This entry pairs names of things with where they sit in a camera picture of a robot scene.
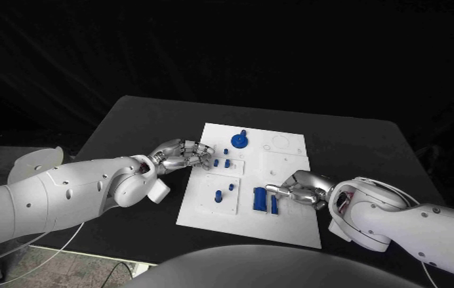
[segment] dark background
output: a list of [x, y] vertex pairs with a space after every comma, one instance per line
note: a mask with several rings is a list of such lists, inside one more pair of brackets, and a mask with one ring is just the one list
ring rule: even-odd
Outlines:
[[75, 155], [126, 94], [385, 119], [450, 202], [453, 10], [454, 0], [0, 0], [0, 144]]

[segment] black tabletop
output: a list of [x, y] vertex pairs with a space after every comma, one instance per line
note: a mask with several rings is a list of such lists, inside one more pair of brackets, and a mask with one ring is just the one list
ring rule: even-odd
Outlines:
[[[199, 140], [205, 123], [303, 134], [314, 172], [339, 181], [356, 176], [373, 178], [407, 191], [421, 203], [444, 204], [398, 126], [375, 119], [126, 96], [115, 103], [75, 161], [149, 154], [160, 143], [175, 138]], [[301, 248], [176, 225], [190, 170], [182, 169], [163, 177], [172, 191], [159, 205], [144, 198], [133, 207], [111, 209], [85, 223], [66, 249], [162, 263], [185, 253], [222, 245], [267, 244]], [[329, 231], [327, 210], [317, 213], [317, 219], [323, 252], [428, 284], [420, 262], [396, 243], [392, 242], [385, 253], [372, 252]], [[75, 229], [52, 232], [38, 245], [61, 247]], [[440, 280], [453, 280], [447, 272], [432, 267], [430, 271]]]

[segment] wires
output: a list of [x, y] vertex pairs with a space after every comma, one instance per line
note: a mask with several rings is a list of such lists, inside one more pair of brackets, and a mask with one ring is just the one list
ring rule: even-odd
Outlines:
[[114, 271], [115, 271], [115, 268], [117, 268], [118, 265], [121, 265], [121, 264], [123, 264], [123, 265], [126, 266], [126, 268], [128, 269], [130, 277], [131, 277], [131, 279], [133, 279], [133, 273], [131, 273], [130, 266], [128, 266], [124, 262], [120, 262], [120, 263], [115, 265], [115, 267], [113, 268], [111, 273], [110, 273], [110, 275], [107, 276], [107, 279], [105, 279], [105, 281], [104, 281], [104, 284], [102, 284], [101, 288], [104, 288], [104, 286], [107, 285], [107, 281], [108, 281], [108, 279], [110, 279], [110, 277], [111, 277], [111, 275], [113, 275], [113, 273], [114, 273]]
[[65, 247], [68, 246], [68, 244], [69, 244], [71, 241], [74, 240], [74, 238], [75, 238], [78, 232], [81, 231], [82, 226], [84, 226], [84, 222], [82, 222], [82, 225], [78, 227], [78, 230], [75, 231], [75, 234], [74, 234], [74, 236], [71, 237], [69, 241], [68, 241], [66, 244], [64, 245], [64, 248], [61, 248], [61, 250], [58, 250], [58, 252], [48, 258], [48, 260], [46, 260], [43, 263], [40, 263], [40, 265], [36, 266], [36, 267], [35, 267], [27, 273], [25, 273], [22, 276], [19, 276], [17, 278], [15, 278], [15, 279], [6, 281], [4, 283], [0, 283], [0, 286], [4, 285], [6, 283], [12, 283], [13, 281], [16, 281], [17, 279], [20, 279], [22, 277], [27, 276], [27, 275], [29, 275], [62, 251], [64, 251]]
[[26, 244], [23, 244], [20, 247], [16, 247], [12, 251], [7, 251], [6, 253], [3, 253], [0, 255], [0, 258], [7, 256], [9, 254], [12, 254], [13, 252], [16, 252], [17, 250], [20, 250], [23, 247], [26, 247], [30, 243], [33, 243], [35, 241], [38, 241], [49, 232], [46, 232], [45, 234], [42, 234], [39, 237], [36, 237], [32, 241], [29, 241]]
[[[369, 180], [371, 180], [373, 183], [376, 183], [376, 184], [379, 184], [379, 185], [388, 187], [401, 197], [402, 197], [401, 194], [404, 194], [404, 195], [417, 203], [417, 205], [420, 205], [418, 200], [415, 200], [415, 198], [412, 198], [402, 190], [399, 190], [399, 189], [395, 188], [392, 185], [389, 185], [389, 184], [386, 184], [386, 183], [383, 183], [383, 182], [381, 182], [381, 181], [378, 181], [378, 180], [373, 180], [373, 179], [369, 179]], [[435, 284], [435, 282], [434, 282], [434, 280], [432, 280], [432, 277], [431, 277], [431, 275], [430, 275], [430, 273], [428, 273], [428, 269], [427, 269], [427, 267], [425, 267], [425, 263], [421, 262], [421, 265], [422, 265], [422, 268], [424, 268], [424, 271], [425, 271], [425, 275], [428, 276], [428, 279], [431, 280], [431, 283], [432, 283], [434, 287], [438, 288], [438, 286], [437, 286], [437, 284]]]

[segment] small white platform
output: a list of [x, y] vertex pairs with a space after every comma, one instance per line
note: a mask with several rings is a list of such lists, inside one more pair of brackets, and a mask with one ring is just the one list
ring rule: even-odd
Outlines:
[[[231, 139], [242, 129], [249, 143], [236, 149]], [[209, 171], [192, 169], [177, 225], [320, 249], [317, 216], [310, 206], [281, 197], [280, 215], [273, 215], [268, 192], [267, 214], [252, 209], [254, 188], [280, 185], [297, 170], [310, 170], [304, 136], [206, 123], [200, 142], [215, 148], [211, 162], [218, 159], [219, 166], [212, 165]], [[221, 203], [215, 202], [216, 190], [222, 191]]]

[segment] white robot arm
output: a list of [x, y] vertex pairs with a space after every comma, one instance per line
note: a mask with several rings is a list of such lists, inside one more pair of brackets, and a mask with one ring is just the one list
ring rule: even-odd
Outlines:
[[189, 165], [208, 169], [212, 154], [206, 145], [177, 139], [149, 156], [69, 163], [0, 186], [0, 243], [77, 226], [146, 196], [160, 203], [170, 188], [157, 176]]
[[304, 172], [267, 190], [316, 209], [326, 207], [326, 201], [333, 217], [329, 229], [346, 241], [385, 252], [392, 240], [421, 262], [454, 273], [454, 209], [418, 202], [412, 207], [396, 188], [368, 178], [333, 184]]

